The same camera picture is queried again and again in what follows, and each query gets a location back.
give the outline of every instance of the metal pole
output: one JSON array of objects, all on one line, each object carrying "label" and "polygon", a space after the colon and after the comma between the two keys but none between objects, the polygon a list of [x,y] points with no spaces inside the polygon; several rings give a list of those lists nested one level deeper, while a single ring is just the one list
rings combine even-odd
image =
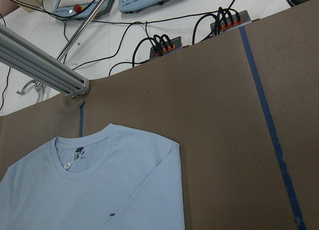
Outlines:
[{"label": "metal pole", "polygon": [[96,16],[96,14],[98,13],[98,10],[100,9],[100,7],[103,5],[103,3],[106,0],[100,0],[96,6],[93,8],[93,10],[91,11],[91,13],[88,15],[88,17],[85,19],[85,21],[80,25],[80,27],[76,30],[76,32],[73,34],[73,36],[70,38],[69,42],[67,42],[67,44],[64,46],[64,48],[62,49],[62,51],[59,53],[59,55],[57,56],[57,60],[61,61],[61,59],[68,53],[68,51],[70,50],[70,48],[72,47],[72,45],[76,42],[76,40],[80,37],[80,35],[82,34],[82,32],[85,30],[85,28],[88,26],[88,24],[94,19],[94,17]]}]

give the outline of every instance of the crew neckline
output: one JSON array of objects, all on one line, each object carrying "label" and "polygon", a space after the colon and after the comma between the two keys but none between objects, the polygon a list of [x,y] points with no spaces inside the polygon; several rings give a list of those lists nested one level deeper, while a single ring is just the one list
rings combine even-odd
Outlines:
[{"label": "crew neckline", "polygon": [[[50,141],[50,149],[52,159],[57,172],[64,178],[69,180],[82,180],[85,179],[95,172],[97,172],[100,167],[107,161],[109,154],[113,149],[116,136],[116,125],[109,124],[107,127],[101,131],[88,135],[81,138],[63,138],[55,137]],[[79,173],[69,172],[65,170],[58,157],[57,148],[80,148],[89,146],[91,144],[98,143],[104,139],[108,139],[102,156],[88,169],[81,171]]]}]

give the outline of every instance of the light blue t-shirt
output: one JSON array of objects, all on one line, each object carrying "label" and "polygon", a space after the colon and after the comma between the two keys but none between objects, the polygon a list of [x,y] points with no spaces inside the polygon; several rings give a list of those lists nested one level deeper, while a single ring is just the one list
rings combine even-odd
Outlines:
[{"label": "light blue t-shirt", "polygon": [[184,230],[179,144],[113,124],[56,137],[8,168],[0,230]]}]

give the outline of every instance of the long blue tape strip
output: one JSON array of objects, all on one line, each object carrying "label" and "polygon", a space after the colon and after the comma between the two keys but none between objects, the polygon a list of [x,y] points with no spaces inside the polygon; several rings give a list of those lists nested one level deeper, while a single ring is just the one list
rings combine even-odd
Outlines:
[{"label": "long blue tape strip", "polygon": [[84,118],[84,101],[80,105],[80,129],[79,129],[79,137],[83,137],[83,118]]},{"label": "long blue tape strip", "polygon": [[275,124],[273,121],[273,117],[271,116],[271,112],[270,112],[269,105],[268,105],[268,102],[266,99],[266,95],[265,95],[265,92],[263,89],[263,85],[261,83],[261,80],[260,80],[260,77],[259,77],[259,74],[257,71],[255,59],[254,59],[253,53],[252,53],[250,45],[249,45],[249,40],[247,37],[245,27],[243,27],[243,26],[239,27],[239,31],[240,31],[241,38],[242,38],[242,41],[244,44],[244,48],[246,51],[249,66],[250,66],[250,69],[251,69],[251,72],[252,72],[252,75],[254,78],[254,82],[255,82],[255,86],[257,89],[258,96],[259,96],[259,100],[260,100],[260,103],[261,103],[261,106],[262,106],[262,109],[263,109],[263,112],[265,115],[265,119],[266,119],[267,126],[268,126],[268,131],[269,131],[271,140],[273,142],[273,146],[274,146],[274,150],[275,150],[275,153],[277,156],[277,161],[278,161],[278,164],[280,167],[280,171],[281,171],[281,174],[282,174],[283,179],[284,179],[284,183],[285,183],[285,187],[286,187],[286,190],[288,193],[290,204],[291,204],[291,207],[293,209],[295,221],[298,225],[299,230],[306,230],[306,225],[303,221],[303,215],[301,213],[301,209],[300,209],[300,206],[299,206],[299,203],[297,200],[294,185],[293,185],[293,182],[292,182],[290,175],[288,173],[287,165],[284,161],[283,150],[280,146],[279,139],[277,137],[277,132],[276,132]]}]

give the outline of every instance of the table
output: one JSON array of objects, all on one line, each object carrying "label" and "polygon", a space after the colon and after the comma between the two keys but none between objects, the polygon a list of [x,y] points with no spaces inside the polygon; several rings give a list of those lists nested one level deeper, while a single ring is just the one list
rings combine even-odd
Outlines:
[{"label": "table", "polygon": [[[52,11],[57,0],[44,0],[44,7]],[[122,14],[118,11],[118,1],[115,0],[110,13],[98,18],[101,21],[134,22],[153,21],[188,14],[217,10],[219,6],[226,8],[232,0],[170,0],[164,5],[151,6],[139,13]],[[252,20],[265,18],[287,8],[286,0],[236,0],[233,7],[237,11],[247,10]],[[181,36],[183,45],[191,44],[193,28],[199,16],[182,18],[173,21],[148,24],[148,32],[154,34],[167,34],[170,38]],[[27,13],[19,8],[5,17],[7,27],[31,43],[35,44],[48,54],[56,57],[66,44],[63,36],[63,23],[45,13],[33,11]],[[210,32],[211,19],[206,18],[199,25],[196,32],[196,41],[200,41]],[[81,24],[78,20],[68,20],[66,35],[71,37]],[[118,49],[120,39],[127,28],[127,24],[91,23],[71,48],[65,64],[70,68],[94,59],[113,55]],[[98,79],[109,75],[110,68],[122,61],[132,61],[132,55],[137,44],[146,37],[145,25],[133,25],[124,37],[119,53],[111,59],[102,60],[94,64],[87,64],[76,71],[88,79]],[[145,42],[139,49],[136,62],[149,58],[151,44]],[[112,74],[131,68],[132,65],[121,64],[116,66]],[[6,85],[8,66],[0,63],[0,92]],[[6,115],[35,104],[38,94],[29,87],[25,95],[16,92],[31,80],[30,77],[12,69],[8,79],[8,88],[4,95],[4,105],[1,115]],[[57,91],[46,88],[42,100],[58,94]]]}]

